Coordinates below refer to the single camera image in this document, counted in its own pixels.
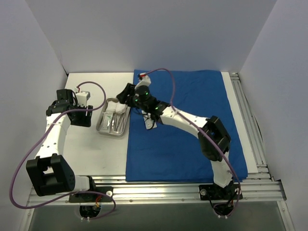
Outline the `scalpel handle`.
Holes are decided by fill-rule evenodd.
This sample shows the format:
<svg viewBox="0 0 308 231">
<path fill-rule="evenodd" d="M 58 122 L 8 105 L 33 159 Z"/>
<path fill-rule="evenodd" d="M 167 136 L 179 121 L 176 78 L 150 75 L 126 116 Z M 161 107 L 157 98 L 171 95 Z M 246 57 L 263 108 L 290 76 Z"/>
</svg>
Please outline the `scalpel handle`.
<svg viewBox="0 0 308 231">
<path fill-rule="evenodd" d="M 112 132 L 115 132 L 116 115 L 117 115 L 117 114 L 114 114 L 114 115 L 113 115 L 113 119 L 112 119 L 112 125 L 111 125 L 111 131 L 112 131 Z"/>
</svg>

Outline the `stainless steel tray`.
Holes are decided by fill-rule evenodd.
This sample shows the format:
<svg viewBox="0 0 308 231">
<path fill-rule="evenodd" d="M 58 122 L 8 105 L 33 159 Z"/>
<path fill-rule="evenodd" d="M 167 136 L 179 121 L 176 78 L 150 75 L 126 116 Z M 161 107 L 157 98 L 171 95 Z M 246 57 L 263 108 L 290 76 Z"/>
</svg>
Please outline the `stainless steel tray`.
<svg viewBox="0 0 308 231">
<path fill-rule="evenodd" d="M 124 134 L 129 114 L 129 106 L 121 104 L 115 97 L 107 98 L 101 109 L 96 130 L 101 135 L 121 137 Z"/>
</svg>

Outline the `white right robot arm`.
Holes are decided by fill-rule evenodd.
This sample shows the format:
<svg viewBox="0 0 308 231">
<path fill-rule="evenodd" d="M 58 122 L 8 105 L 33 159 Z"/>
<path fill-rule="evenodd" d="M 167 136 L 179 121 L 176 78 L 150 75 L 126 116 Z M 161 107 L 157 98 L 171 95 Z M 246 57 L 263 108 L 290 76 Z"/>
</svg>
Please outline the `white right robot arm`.
<svg viewBox="0 0 308 231">
<path fill-rule="evenodd" d="M 152 96 L 146 85 L 128 83 L 116 98 L 121 104 L 143 110 L 154 122 L 179 128 L 195 136 L 203 155 L 211 161 L 215 196 L 223 199 L 231 193 L 231 138 L 218 117 L 200 117 L 181 111 Z"/>
</svg>

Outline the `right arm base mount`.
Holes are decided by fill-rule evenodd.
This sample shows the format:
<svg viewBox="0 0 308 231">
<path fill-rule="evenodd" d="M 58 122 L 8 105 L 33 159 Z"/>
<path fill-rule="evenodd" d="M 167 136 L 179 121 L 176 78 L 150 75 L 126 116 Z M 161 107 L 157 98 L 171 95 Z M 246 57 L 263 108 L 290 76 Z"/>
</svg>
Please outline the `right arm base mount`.
<svg viewBox="0 0 308 231">
<path fill-rule="evenodd" d="M 201 184 L 198 187 L 200 200 L 208 201 L 218 218 L 228 219 L 238 202 L 243 199 L 240 185 L 233 182 L 230 182 L 224 188 L 214 183 Z"/>
</svg>

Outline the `suture packet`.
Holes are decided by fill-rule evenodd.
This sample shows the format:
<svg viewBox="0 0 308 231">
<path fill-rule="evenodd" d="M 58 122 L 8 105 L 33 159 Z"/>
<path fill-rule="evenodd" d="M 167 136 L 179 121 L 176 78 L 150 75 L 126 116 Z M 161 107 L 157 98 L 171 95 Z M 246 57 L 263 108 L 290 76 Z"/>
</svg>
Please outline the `suture packet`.
<svg viewBox="0 0 308 231">
<path fill-rule="evenodd" d="M 109 132 L 111 125 L 112 125 L 112 121 L 113 121 L 113 112 L 105 112 L 103 114 L 103 120 L 101 123 L 101 127 L 100 130 L 104 131 L 104 132 Z"/>
<path fill-rule="evenodd" d="M 144 117 L 145 128 L 147 130 L 156 128 L 156 123 L 150 117 Z"/>
</svg>

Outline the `steel tweezers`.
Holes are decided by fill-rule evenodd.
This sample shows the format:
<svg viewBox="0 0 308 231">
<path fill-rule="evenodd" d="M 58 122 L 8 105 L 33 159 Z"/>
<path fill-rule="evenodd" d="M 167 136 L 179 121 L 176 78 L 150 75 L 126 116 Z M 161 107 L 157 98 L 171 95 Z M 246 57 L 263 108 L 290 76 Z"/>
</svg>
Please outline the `steel tweezers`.
<svg viewBox="0 0 308 231">
<path fill-rule="evenodd" d="M 115 131 L 118 132 L 119 124 L 120 124 L 121 116 L 116 115 L 116 125 L 115 125 Z"/>
<path fill-rule="evenodd" d="M 122 114 L 119 119 L 119 126 L 118 126 L 119 131 L 122 131 L 124 129 L 125 121 L 126 121 L 125 115 Z"/>
</svg>

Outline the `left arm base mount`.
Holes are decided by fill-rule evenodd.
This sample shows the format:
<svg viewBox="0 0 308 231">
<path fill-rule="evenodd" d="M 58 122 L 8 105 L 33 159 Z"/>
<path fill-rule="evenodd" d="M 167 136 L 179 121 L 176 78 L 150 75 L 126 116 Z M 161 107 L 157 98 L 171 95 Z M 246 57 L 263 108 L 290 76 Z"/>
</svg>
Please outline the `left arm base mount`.
<svg viewBox="0 0 308 231">
<path fill-rule="evenodd" d="M 75 194 L 70 194 L 68 202 L 79 204 L 77 214 L 81 219 L 87 221 L 99 219 L 112 214 L 116 210 L 116 202 L 113 199 L 114 188 L 112 186 L 97 187 L 96 189 L 89 190 Z M 112 203 L 113 207 L 109 211 L 103 212 L 103 204 Z"/>
</svg>

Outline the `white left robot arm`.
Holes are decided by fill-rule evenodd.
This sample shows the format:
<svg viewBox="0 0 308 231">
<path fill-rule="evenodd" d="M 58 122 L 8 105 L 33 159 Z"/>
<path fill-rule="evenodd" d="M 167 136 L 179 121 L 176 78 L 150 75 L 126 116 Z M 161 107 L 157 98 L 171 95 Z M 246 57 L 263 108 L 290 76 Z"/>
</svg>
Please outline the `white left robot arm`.
<svg viewBox="0 0 308 231">
<path fill-rule="evenodd" d="M 38 196 L 79 192 L 86 202 L 93 201 L 97 189 L 91 176 L 77 176 L 64 159 L 64 143 L 70 126 L 91 126 L 91 110 L 87 104 L 88 91 L 61 89 L 46 111 L 48 135 L 36 154 L 28 160 L 26 170 Z"/>
</svg>

